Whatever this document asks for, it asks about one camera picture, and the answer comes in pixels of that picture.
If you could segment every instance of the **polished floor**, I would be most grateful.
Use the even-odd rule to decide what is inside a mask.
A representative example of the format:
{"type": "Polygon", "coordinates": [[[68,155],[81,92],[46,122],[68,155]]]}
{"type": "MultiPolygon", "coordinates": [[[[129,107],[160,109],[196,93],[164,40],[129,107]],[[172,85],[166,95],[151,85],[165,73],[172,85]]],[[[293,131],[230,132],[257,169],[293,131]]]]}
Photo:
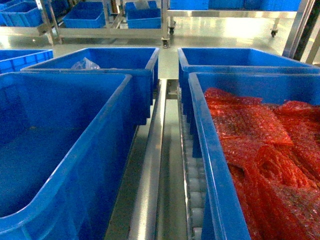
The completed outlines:
{"type": "MultiPolygon", "coordinates": [[[[168,49],[162,48],[160,39],[65,39],[64,44],[52,47],[46,37],[7,36],[0,36],[0,49],[53,49],[54,56],[59,57],[87,47],[159,47],[159,77],[177,79],[179,47],[255,48],[281,55],[293,23],[292,19],[282,19],[278,25],[278,34],[272,38],[273,19],[177,17],[174,20],[176,29],[168,49]]],[[[310,50],[316,34],[316,32],[312,34],[306,52],[310,50]]],[[[303,55],[302,61],[306,60],[307,55],[307,53],[303,55]]],[[[319,55],[315,63],[320,63],[319,55]]],[[[149,124],[150,120],[146,126],[141,126],[137,133],[112,219],[106,231],[106,240],[127,239],[149,124]]],[[[161,218],[157,228],[158,239],[185,240],[185,197],[176,100],[167,100],[166,103],[163,145],[162,161],[165,172],[161,183],[163,188],[160,200],[161,218]]]]}

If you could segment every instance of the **stainless steel frame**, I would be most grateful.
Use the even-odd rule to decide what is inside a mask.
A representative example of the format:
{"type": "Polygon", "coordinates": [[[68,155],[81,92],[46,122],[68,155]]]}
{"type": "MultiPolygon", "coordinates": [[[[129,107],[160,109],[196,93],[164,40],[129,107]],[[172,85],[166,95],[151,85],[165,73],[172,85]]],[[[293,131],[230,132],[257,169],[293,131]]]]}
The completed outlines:
{"type": "MultiPolygon", "coordinates": [[[[116,15],[113,23],[109,22],[108,3],[110,0],[100,0],[103,4],[104,15],[106,19],[106,26],[104,28],[65,28],[61,19],[49,21],[48,13],[44,7],[44,0],[36,0],[38,8],[41,10],[43,24],[38,27],[0,27],[1,35],[11,36],[28,36],[40,37],[44,34],[48,37],[48,41],[53,45],[55,39],[62,43],[63,38],[121,38],[121,39],[160,39],[163,42],[163,47],[169,47],[169,29],[170,34],[174,33],[175,22],[174,17],[206,17],[206,18],[270,18],[276,19],[274,27],[276,30],[279,19],[293,19],[295,18],[296,25],[300,28],[304,26],[302,19],[310,14],[307,9],[315,0],[302,0],[298,14],[292,11],[247,11],[247,10],[169,10],[169,0],[161,1],[161,29],[120,29],[120,25],[124,19],[123,0],[120,0],[118,6],[119,13],[116,15]]],[[[49,10],[53,14],[51,0],[49,2],[49,10]]],[[[73,7],[79,0],[68,0],[71,7],[73,7]]],[[[295,39],[296,34],[290,35],[289,40],[295,39]]]]}
{"type": "Polygon", "coordinates": [[[156,237],[158,192],[166,112],[167,80],[159,81],[142,174],[131,218],[129,240],[152,240],[156,237]]]}
{"type": "Polygon", "coordinates": [[[314,63],[314,60],[315,60],[316,55],[317,55],[317,53],[319,51],[319,48],[320,48],[320,29],[319,29],[319,31],[318,31],[315,39],[314,39],[314,43],[313,43],[313,45],[311,47],[311,50],[309,52],[309,55],[308,55],[306,61],[305,61],[307,64],[311,64],[312,65],[314,63]]]}
{"type": "Polygon", "coordinates": [[[58,28],[56,25],[56,18],[53,14],[53,9],[51,6],[51,0],[48,1],[50,13],[53,16],[52,22],[50,22],[48,18],[48,13],[45,8],[44,0],[35,0],[38,9],[41,11],[41,16],[43,20],[43,24],[37,27],[12,27],[12,26],[2,26],[0,27],[0,35],[7,35],[7,36],[25,36],[25,37],[41,37],[46,35],[48,41],[51,45],[54,44],[55,35],[53,32],[53,28],[57,32],[58,28]]]}
{"type": "Polygon", "coordinates": [[[271,30],[271,35],[274,37],[273,31],[277,30],[279,19],[294,19],[296,12],[294,11],[251,11],[251,10],[169,10],[168,0],[163,0],[163,12],[167,12],[163,17],[170,17],[169,25],[168,20],[163,19],[163,47],[167,48],[169,45],[165,45],[169,39],[168,29],[172,35],[175,28],[174,17],[182,18],[265,18],[275,19],[274,26],[271,30]]]}
{"type": "Polygon", "coordinates": [[[315,0],[301,0],[299,10],[294,18],[288,40],[284,47],[282,54],[284,57],[294,58],[314,4],[315,0]]]}

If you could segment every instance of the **blue bin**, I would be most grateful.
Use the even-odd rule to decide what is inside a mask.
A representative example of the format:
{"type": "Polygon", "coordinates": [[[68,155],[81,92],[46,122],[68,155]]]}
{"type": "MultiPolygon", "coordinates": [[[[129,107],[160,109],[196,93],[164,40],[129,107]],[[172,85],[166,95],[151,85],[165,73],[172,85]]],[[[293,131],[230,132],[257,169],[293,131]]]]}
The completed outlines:
{"type": "Polygon", "coordinates": [[[24,0],[0,0],[0,10],[6,9],[12,5],[23,2],[24,0]]]}
{"type": "Polygon", "coordinates": [[[210,9],[242,9],[244,0],[210,0],[210,9]]]}
{"type": "Polygon", "coordinates": [[[263,0],[261,10],[263,11],[298,11],[301,0],[263,0]]]}
{"type": "MultiPolygon", "coordinates": [[[[156,1],[148,1],[149,8],[151,9],[156,9],[157,8],[157,2],[156,1]]],[[[130,10],[137,10],[135,3],[134,2],[127,2],[125,4],[125,11],[130,11],[130,10]]]]}
{"type": "Polygon", "coordinates": [[[64,18],[66,28],[99,29],[106,25],[102,2],[79,2],[64,18]]]}
{"type": "MultiPolygon", "coordinates": [[[[48,5],[48,1],[49,0],[44,0],[44,4],[47,6],[48,5]]],[[[56,17],[60,17],[61,15],[63,15],[69,8],[69,3],[68,0],[51,0],[51,6],[54,12],[54,15],[56,17]]]]}
{"type": "Polygon", "coordinates": [[[244,0],[247,10],[261,11],[298,11],[301,0],[244,0]]]}
{"type": "MultiPolygon", "coordinates": [[[[108,13],[109,13],[109,15],[110,15],[110,8],[111,8],[111,6],[110,6],[110,1],[109,0],[107,0],[107,7],[108,7],[108,9],[107,9],[107,11],[108,11],[108,13]]],[[[103,6],[103,4],[102,4],[102,2],[100,2],[100,1],[81,1],[81,2],[79,2],[77,5],[75,5],[73,8],[72,8],[72,10],[99,10],[99,11],[104,11],[104,6],[103,6]]]]}
{"type": "Polygon", "coordinates": [[[129,29],[160,29],[161,10],[160,8],[150,8],[127,11],[126,22],[129,29]]]}
{"type": "Polygon", "coordinates": [[[244,9],[260,10],[263,0],[244,0],[244,9]]]}
{"type": "Polygon", "coordinates": [[[170,0],[170,9],[171,10],[208,10],[209,0],[170,0]]]}
{"type": "Polygon", "coordinates": [[[72,10],[64,18],[66,28],[99,29],[106,25],[104,11],[100,10],[72,10]]]}
{"type": "Polygon", "coordinates": [[[207,180],[202,240],[250,240],[204,92],[212,87],[238,96],[263,98],[264,103],[282,104],[284,100],[295,100],[320,105],[320,76],[192,73],[189,86],[194,109],[192,122],[197,135],[193,139],[198,140],[194,148],[202,153],[207,180]],[[208,238],[209,233],[215,238],[208,238]]]}
{"type": "Polygon", "coordinates": [[[43,23],[41,12],[35,2],[21,2],[0,11],[8,27],[37,27],[43,23]]]}
{"type": "Polygon", "coordinates": [[[18,72],[53,57],[52,50],[0,50],[0,74],[18,72]]]}
{"type": "Polygon", "coordinates": [[[320,68],[251,48],[179,48],[183,113],[192,107],[189,73],[319,74],[320,68]]]}
{"type": "Polygon", "coordinates": [[[136,84],[135,101],[139,111],[134,116],[137,125],[145,125],[150,117],[150,104],[153,100],[153,88],[158,84],[159,48],[155,47],[118,47],[85,48],[65,56],[24,68],[29,72],[100,72],[130,74],[136,84]],[[98,64],[101,69],[72,70],[71,67],[87,58],[98,64]]]}
{"type": "Polygon", "coordinates": [[[0,239],[102,240],[134,138],[124,74],[0,76],[0,239]]]}

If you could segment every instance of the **red bubble wrap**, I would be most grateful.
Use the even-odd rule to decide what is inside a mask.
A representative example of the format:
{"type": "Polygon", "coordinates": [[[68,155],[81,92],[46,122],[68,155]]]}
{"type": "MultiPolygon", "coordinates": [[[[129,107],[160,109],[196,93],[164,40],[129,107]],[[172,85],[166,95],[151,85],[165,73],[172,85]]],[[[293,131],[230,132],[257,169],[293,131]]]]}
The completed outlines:
{"type": "Polygon", "coordinates": [[[293,145],[275,114],[265,106],[211,102],[208,106],[220,139],[248,137],[267,144],[293,145]]]}
{"type": "Polygon", "coordinates": [[[253,240],[320,240],[320,107],[205,98],[253,240]]]}
{"type": "Polygon", "coordinates": [[[320,124],[308,118],[278,117],[289,133],[298,161],[310,174],[320,181],[320,124]]]}
{"type": "Polygon", "coordinates": [[[276,230],[275,239],[320,239],[319,190],[288,187],[277,182],[260,187],[267,221],[276,230]]]}
{"type": "Polygon", "coordinates": [[[244,215],[245,222],[247,224],[250,236],[252,240],[263,240],[260,234],[259,226],[254,216],[252,208],[247,203],[245,187],[244,187],[244,170],[232,164],[228,164],[236,194],[238,196],[241,209],[244,215]]]}
{"type": "Polygon", "coordinates": [[[262,98],[251,96],[236,96],[221,89],[211,87],[204,93],[207,102],[216,105],[234,104],[234,105],[260,105],[262,98]]]}
{"type": "Polygon", "coordinates": [[[302,101],[288,101],[274,110],[278,115],[287,116],[320,116],[320,107],[302,101]]]}

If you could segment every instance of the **caster wheel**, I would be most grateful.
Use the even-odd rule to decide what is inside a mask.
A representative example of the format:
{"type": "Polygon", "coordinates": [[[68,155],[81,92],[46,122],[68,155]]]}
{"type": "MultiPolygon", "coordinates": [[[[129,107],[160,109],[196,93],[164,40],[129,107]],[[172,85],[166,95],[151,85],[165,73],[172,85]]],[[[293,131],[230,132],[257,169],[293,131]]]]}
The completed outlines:
{"type": "Polygon", "coordinates": [[[175,33],[175,28],[174,27],[169,27],[170,31],[169,34],[173,35],[175,33]]]}
{"type": "Polygon", "coordinates": [[[278,33],[278,30],[272,30],[271,31],[271,36],[274,38],[278,33]]]}
{"type": "Polygon", "coordinates": [[[169,42],[168,40],[162,40],[163,41],[163,48],[167,49],[169,47],[169,42]]]}

